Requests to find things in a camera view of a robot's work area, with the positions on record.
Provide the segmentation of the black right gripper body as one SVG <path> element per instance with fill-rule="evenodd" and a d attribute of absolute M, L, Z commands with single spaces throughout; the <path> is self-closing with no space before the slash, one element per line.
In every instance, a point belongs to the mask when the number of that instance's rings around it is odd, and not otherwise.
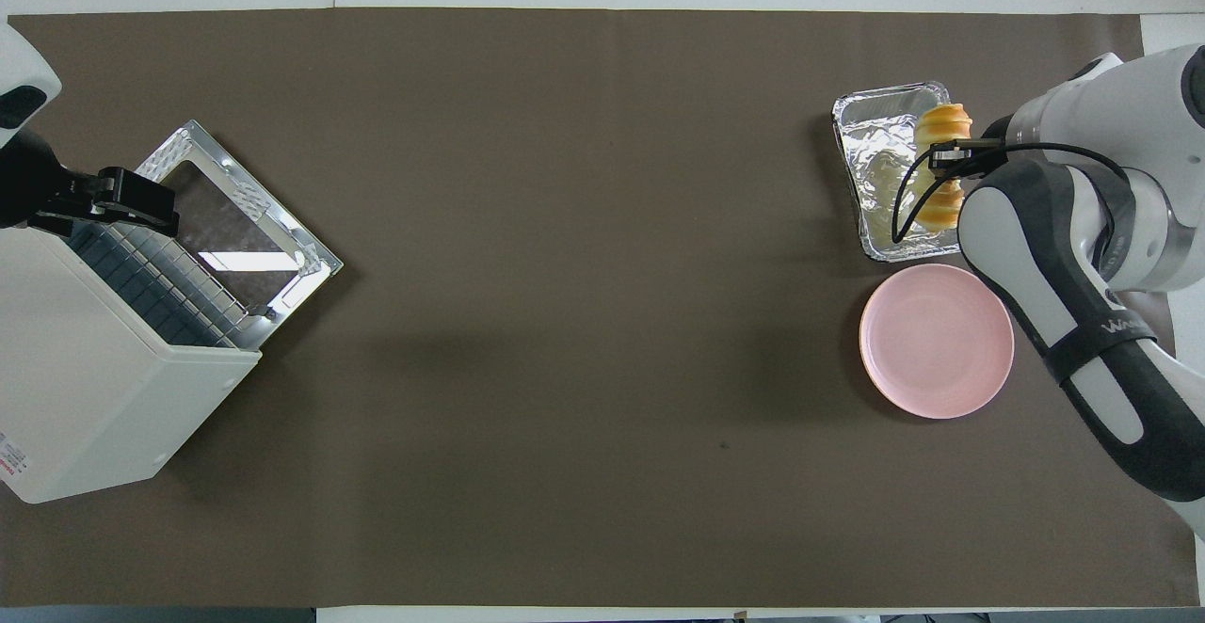
<path fill-rule="evenodd" d="M 1011 114 L 1003 116 L 983 130 L 983 139 L 991 139 L 994 143 L 991 143 L 991 147 L 984 151 L 978 152 L 980 177 L 986 177 L 987 174 L 994 172 L 995 169 L 1009 161 L 1009 154 L 1007 152 L 1003 152 L 1003 147 L 1010 143 L 1009 129 L 1012 118 Z"/>

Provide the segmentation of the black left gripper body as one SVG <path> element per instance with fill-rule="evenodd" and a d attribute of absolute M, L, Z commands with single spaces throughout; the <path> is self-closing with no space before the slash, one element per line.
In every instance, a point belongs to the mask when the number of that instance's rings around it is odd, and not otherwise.
<path fill-rule="evenodd" d="M 1 228 L 25 227 L 34 216 L 90 221 L 92 201 L 77 188 L 90 178 L 65 167 L 35 133 L 17 133 L 1 151 Z"/>

